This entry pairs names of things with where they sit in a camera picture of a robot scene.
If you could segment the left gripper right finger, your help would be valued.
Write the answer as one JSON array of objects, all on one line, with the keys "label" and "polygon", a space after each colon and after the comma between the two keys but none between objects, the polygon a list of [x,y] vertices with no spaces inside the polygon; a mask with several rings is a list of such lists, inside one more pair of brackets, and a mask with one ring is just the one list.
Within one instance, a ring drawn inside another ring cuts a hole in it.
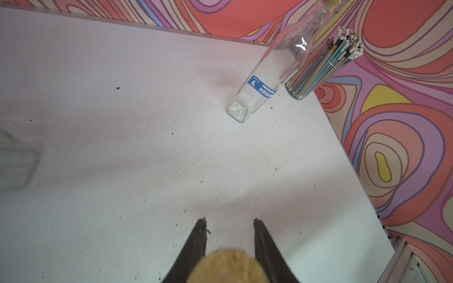
[{"label": "left gripper right finger", "polygon": [[291,272],[264,222],[254,219],[255,258],[270,283],[299,283]]}]

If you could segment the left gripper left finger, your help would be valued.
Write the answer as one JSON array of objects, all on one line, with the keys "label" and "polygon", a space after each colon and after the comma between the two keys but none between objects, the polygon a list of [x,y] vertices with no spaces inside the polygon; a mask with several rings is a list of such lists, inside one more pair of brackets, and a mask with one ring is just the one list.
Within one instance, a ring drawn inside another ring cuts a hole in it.
[{"label": "left gripper left finger", "polygon": [[162,283],[186,283],[196,264],[205,256],[206,219],[198,219],[172,268]]}]

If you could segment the clear bottle red label cork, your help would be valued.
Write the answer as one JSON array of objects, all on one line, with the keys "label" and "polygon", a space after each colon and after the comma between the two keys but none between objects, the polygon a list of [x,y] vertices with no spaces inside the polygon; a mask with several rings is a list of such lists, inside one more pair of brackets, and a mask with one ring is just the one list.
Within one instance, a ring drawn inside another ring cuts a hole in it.
[{"label": "clear bottle red label cork", "polygon": [[188,283],[267,283],[262,265],[243,250],[219,249],[203,257],[192,272]]}]

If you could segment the clear bottle with black cap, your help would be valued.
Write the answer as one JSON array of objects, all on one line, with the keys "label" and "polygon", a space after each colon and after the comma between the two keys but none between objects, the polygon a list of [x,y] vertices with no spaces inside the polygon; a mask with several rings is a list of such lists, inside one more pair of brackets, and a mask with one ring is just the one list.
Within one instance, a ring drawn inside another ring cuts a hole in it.
[{"label": "clear bottle with black cap", "polygon": [[25,188],[36,171],[39,152],[1,129],[1,192]]}]

